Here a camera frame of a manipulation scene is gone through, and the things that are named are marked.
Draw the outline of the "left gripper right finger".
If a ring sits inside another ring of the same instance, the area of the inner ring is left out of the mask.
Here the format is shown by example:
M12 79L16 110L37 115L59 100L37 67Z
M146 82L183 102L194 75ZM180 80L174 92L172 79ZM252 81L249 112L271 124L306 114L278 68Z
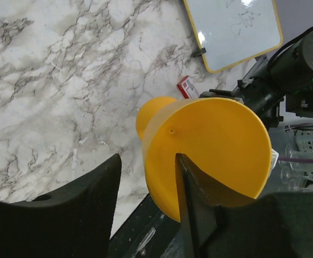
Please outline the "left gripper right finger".
M185 257L313 257L313 192L242 195L175 156Z

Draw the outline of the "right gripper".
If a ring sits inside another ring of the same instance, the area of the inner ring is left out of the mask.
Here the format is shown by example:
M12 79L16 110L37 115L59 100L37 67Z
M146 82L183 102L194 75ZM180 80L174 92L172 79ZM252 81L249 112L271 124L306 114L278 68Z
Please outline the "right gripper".
M239 101L252 110L267 129L276 128L283 121L283 116L280 115L280 102L284 98L284 91L263 78L253 78L248 84L239 80L232 91L210 89L202 92L200 97L221 97Z

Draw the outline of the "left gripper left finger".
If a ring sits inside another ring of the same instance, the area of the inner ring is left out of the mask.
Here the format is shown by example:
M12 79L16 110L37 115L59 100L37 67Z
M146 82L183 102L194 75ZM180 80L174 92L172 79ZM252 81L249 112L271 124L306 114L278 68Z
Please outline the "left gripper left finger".
M106 257L121 172L115 154L32 201L0 202L0 257Z

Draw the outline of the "orange wine glass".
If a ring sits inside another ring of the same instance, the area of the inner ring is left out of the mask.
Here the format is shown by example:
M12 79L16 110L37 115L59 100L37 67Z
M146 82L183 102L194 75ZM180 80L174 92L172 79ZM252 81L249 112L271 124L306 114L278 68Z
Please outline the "orange wine glass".
M145 178L158 208L180 220L175 157L182 153L230 189L256 199L272 168L272 145L260 118L227 98L157 97L136 118Z

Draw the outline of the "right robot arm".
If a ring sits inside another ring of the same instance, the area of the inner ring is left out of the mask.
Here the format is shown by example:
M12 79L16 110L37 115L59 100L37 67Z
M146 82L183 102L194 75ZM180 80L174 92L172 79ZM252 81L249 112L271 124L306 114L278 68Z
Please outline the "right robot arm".
M286 112L313 118L313 27L284 44L271 58L259 58L232 91L210 89L200 97L242 101L266 128L283 122L282 101Z

